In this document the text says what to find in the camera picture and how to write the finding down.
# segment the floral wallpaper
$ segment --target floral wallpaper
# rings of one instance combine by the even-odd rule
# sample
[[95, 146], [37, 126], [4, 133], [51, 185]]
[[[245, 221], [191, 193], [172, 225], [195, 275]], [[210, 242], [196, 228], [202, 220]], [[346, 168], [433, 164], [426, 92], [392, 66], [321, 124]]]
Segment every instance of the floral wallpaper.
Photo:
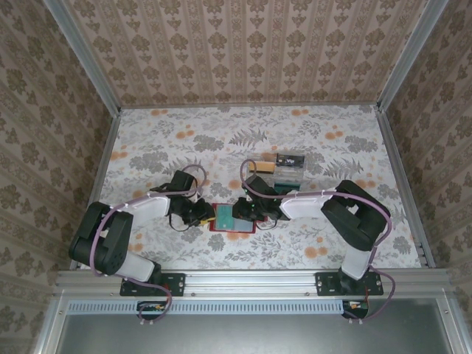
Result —
[[0, 353], [28, 353], [111, 118], [42, 1], [0, 1]]
[[[244, 196], [241, 162], [254, 154], [274, 159], [283, 151], [306, 155], [302, 190], [336, 187], [348, 178], [389, 208], [395, 230], [379, 248], [377, 267], [420, 266], [375, 111], [368, 105], [125, 109], [101, 201], [118, 204], [144, 195], [177, 169], [199, 163], [208, 171], [206, 201], [234, 203]], [[192, 172], [201, 184], [201, 173]], [[173, 223], [184, 228], [177, 217]], [[338, 268], [345, 245], [324, 217], [280, 221], [255, 234], [211, 232], [206, 226], [177, 232], [167, 218], [157, 218], [133, 229], [129, 250], [165, 269], [306, 269]]]
[[427, 0], [63, 0], [122, 107], [376, 101]]
[[472, 322], [472, 1], [449, 1], [387, 113], [437, 265]]

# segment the gray panel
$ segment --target gray panel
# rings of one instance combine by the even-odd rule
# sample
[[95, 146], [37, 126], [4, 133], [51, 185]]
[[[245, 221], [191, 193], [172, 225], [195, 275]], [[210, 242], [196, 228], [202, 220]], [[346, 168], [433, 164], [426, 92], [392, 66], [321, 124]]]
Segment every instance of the gray panel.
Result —
[[68, 316], [58, 353], [452, 353], [437, 303], [395, 300], [377, 319], [339, 315]]

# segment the table surface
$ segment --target table surface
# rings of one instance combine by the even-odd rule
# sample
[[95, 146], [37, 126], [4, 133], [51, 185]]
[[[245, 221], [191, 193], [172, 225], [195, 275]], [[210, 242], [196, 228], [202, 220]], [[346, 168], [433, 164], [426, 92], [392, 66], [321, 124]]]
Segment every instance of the table surface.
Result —
[[[128, 201], [199, 163], [209, 175], [206, 201], [234, 203], [244, 195], [240, 163], [283, 151], [306, 155], [302, 190], [351, 179], [390, 210], [395, 228], [379, 247], [375, 266], [420, 267], [373, 106], [123, 110], [100, 200]], [[167, 218], [135, 230], [129, 249], [164, 269], [338, 268], [345, 253], [345, 242], [325, 218], [280, 221], [255, 234], [207, 226], [176, 232]]]

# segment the purple cable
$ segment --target purple cable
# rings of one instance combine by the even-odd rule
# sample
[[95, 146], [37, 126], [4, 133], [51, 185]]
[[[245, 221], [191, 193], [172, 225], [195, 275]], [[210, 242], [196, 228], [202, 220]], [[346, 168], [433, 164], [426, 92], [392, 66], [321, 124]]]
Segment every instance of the purple cable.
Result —
[[[132, 199], [130, 201], [127, 201], [125, 203], [121, 203], [119, 205], [116, 205], [114, 206], [112, 209], [110, 209], [109, 212], [106, 213], [106, 215], [103, 217], [102, 221], [100, 222], [100, 225], [98, 226], [97, 228], [97, 232], [95, 232], [95, 236], [94, 236], [94, 240], [92, 242], [92, 245], [91, 245], [91, 249], [90, 249], [90, 258], [88, 259], [89, 261], [89, 265], [90, 265], [90, 269], [92, 271], [92, 273], [94, 273], [94, 275], [96, 277], [101, 277], [103, 276], [104, 274], [103, 273], [99, 273], [97, 272], [96, 268], [95, 268], [95, 252], [97, 251], [97, 244], [98, 244], [98, 240], [100, 239], [100, 233], [102, 232], [103, 228], [105, 227], [108, 219], [119, 209], [127, 206], [127, 205], [133, 205], [133, 204], [136, 204], [136, 203], [139, 203], [140, 201], [146, 201], [147, 199], [149, 198], [154, 198], [154, 197], [161, 197], [161, 196], [165, 196], [165, 195], [186, 195], [186, 194], [190, 194], [190, 193], [194, 193], [194, 192], [200, 192], [201, 189], [203, 188], [203, 185], [205, 184], [205, 182], [207, 181], [207, 172], [205, 171], [205, 169], [199, 165], [199, 164], [190, 164], [186, 167], [184, 167], [182, 170], [185, 171], [186, 169], [190, 168], [190, 167], [197, 167], [199, 168], [200, 170], [203, 171], [204, 173], [204, 180], [203, 182], [201, 183], [201, 186], [199, 187], [196, 187], [196, 188], [193, 188], [191, 190], [185, 190], [183, 192], [149, 192], [147, 193], [146, 195], [142, 196], [142, 197], [139, 197], [139, 198], [136, 198], [136, 199]], [[140, 282], [136, 279], [133, 279], [133, 278], [126, 278], [128, 281], [130, 282], [134, 282], [135, 284], [137, 285], [141, 285], [141, 286], [145, 286], [145, 287], [148, 287], [148, 288], [156, 288], [156, 289], [159, 289], [159, 290], [162, 290], [163, 292], [166, 293], [166, 295], [169, 296], [169, 301], [167, 303], [167, 307], [164, 309], [164, 311], [161, 313], [161, 315], [156, 319], [156, 321], [158, 320], [161, 320], [165, 314], [169, 311], [170, 309], [170, 306], [172, 305], [172, 294], [170, 293], [169, 290], [167, 290], [166, 288], [160, 286], [160, 285], [155, 285], [155, 284], [148, 284], [146, 282]], [[140, 319], [143, 319], [142, 318], [142, 309], [140, 309], [139, 311], [139, 318]]]
[[392, 300], [393, 294], [395, 293], [395, 287], [396, 287], [395, 280], [390, 275], [388, 275], [386, 273], [383, 273], [382, 271], [379, 271], [378, 269], [376, 269], [372, 266], [372, 261], [374, 260], [375, 254], [377, 253], [378, 246], [390, 235], [390, 232], [392, 232], [393, 224], [392, 224], [392, 219], [389, 217], [389, 215], [382, 208], [380, 208], [376, 203], [373, 203], [373, 202], [367, 200], [366, 198], [362, 198], [362, 197], [359, 197], [357, 195], [352, 195], [352, 194], [348, 194], [348, 193], [341, 193], [341, 192], [330, 191], [330, 190], [321, 191], [321, 192], [320, 191], [318, 191], [318, 192], [302, 192], [302, 193], [295, 193], [293, 195], [268, 195], [268, 194], [259, 193], [255, 190], [253, 190], [246, 183], [246, 180], [244, 179], [244, 174], [243, 174], [244, 166], [249, 162], [251, 162], [254, 165], [253, 174], [256, 174], [256, 172], [257, 172], [256, 162], [252, 159], [246, 159], [246, 160], [243, 161], [243, 163], [240, 166], [239, 176], [241, 178], [243, 186], [249, 192], [253, 193], [254, 195], [257, 195], [258, 197], [267, 198], [267, 199], [295, 199], [295, 198], [298, 198], [298, 197], [317, 197], [317, 196], [320, 196], [320, 195], [336, 195], [338, 197], [349, 198], [349, 199], [354, 199], [356, 201], [360, 201], [360, 202], [374, 208], [375, 210], [377, 210], [385, 218], [386, 224], [387, 224], [386, 231], [382, 235], [382, 237], [380, 237], [377, 241], [375, 241], [373, 249], [372, 249], [372, 253], [371, 253], [370, 258], [369, 258], [368, 266], [375, 273], [377, 273], [381, 276], [389, 278], [390, 281], [392, 282], [392, 290], [390, 291], [390, 294], [386, 298], [386, 301], [382, 305], [382, 307], [377, 312], [375, 312], [373, 315], [368, 316], [365, 319], [363, 319], [363, 321], [368, 320], [368, 319], [373, 319], [373, 318], [377, 317], [380, 314], [380, 312], [383, 311], [384, 308], [389, 304], [390, 300]]

